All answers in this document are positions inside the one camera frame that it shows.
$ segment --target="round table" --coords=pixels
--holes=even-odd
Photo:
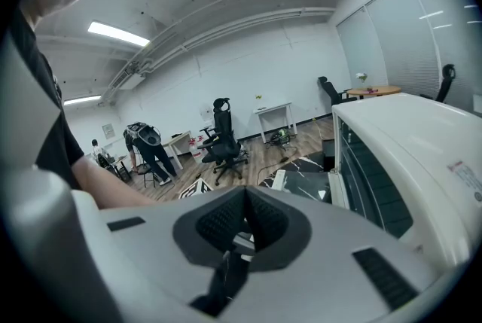
[[[346,96],[360,96],[360,99],[363,99],[363,96],[388,96],[401,92],[401,88],[398,86],[372,86],[372,88],[378,91],[370,93],[366,88],[351,89],[346,92]]]

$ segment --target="person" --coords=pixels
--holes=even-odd
[[[90,162],[79,147],[63,112],[61,90],[50,65],[37,47],[35,27],[43,17],[78,0],[20,0],[9,32],[25,64],[43,91],[60,111],[38,154],[36,165],[62,177],[72,189],[88,192],[100,208],[155,204],[105,169]]]
[[[138,172],[136,154],[134,153],[134,146],[136,146],[144,161],[148,163],[154,173],[161,178],[162,181],[160,182],[160,185],[165,185],[171,182],[171,178],[157,164],[156,157],[164,165],[164,169],[166,169],[172,177],[177,177],[174,166],[172,166],[171,161],[162,145],[152,146],[142,141],[140,138],[134,139],[127,132],[127,130],[124,130],[124,139],[126,140],[126,147],[129,151],[130,161],[133,165],[134,172]]]
[[[106,161],[108,161],[108,159],[111,157],[104,148],[101,148],[99,146],[99,143],[97,142],[96,139],[92,140],[92,146],[93,146],[93,151],[92,151],[93,158],[97,161],[98,164],[99,164],[99,154],[102,157],[104,157]]]

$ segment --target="headrest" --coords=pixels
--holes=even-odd
[[[452,77],[455,78],[455,66],[449,63],[442,68],[442,77]]]
[[[222,106],[229,101],[229,98],[217,98],[215,101],[212,103],[214,106],[214,109],[221,110]]]

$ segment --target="black ergonomic office chair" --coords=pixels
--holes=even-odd
[[[330,96],[331,106],[338,105],[339,103],[356,101],[356,97],[348,98],[348,96],[346,96],[346,98],[343,98],[343,94],[346,94],[349,89],[344,90],[342,93],[338,93],[333,84],[329,82],[326,77],[318,77],[318,81],[322,85],[323,90]]]
[[[104,168],[105,170],[108,170],[113,175],[116,175],[117,177],[119,177],[114,167],[107,161],[107,159],[104,156],[102,156],[101,153],[97,154],[97,163],[101,168]]]
[[[438,91],[437,97],[435,101],[443,102],[447,94],[449,93],[450,85],[452,81],[455,79],[455,67],[452,64],[445,65],[442,68],[442,84],[440,85],[440,90]],[[431,96],[427,96],[426,94],[420,94],[421,97],[427,99],[433,99]]]
[[[227,109],[222,110],[224,104],[227,104]],[[214,129],[208,129],[207,126],[201,129],[206,133],[208,139],[198,149],[205,148],[208,151],[208,155],[203,158],[204,163],[216,162],[217,166],[213,169],[214,173],[221,170],[215,181],[215,184],[219,185],[219,178],[228,169],[237,173],[239,179],[243,178],[234,166],[239,163],[247,164],[248,159],[245,157],[236,159],[241,151],[241,144],[234,138],[229,98],[218,98],[214,101],[213,106],[215,127]]]

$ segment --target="black pants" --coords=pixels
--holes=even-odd
[[[167,157],[167,153],[162,145],[150,146],[145,142],[139,142],[139,146],[137,145],[137,148],[139,149],[139,152],[141,153],[141,156],[145,162],[149,164],[154,173],[161,177],[163,181],[167,180],[169,176],[160,168],[159,165],[157,165],[156,157],[164,165],[164,169],[167,172],[169,172],[173,177],[177,176],[174,166],[172,166],[171,161]]]

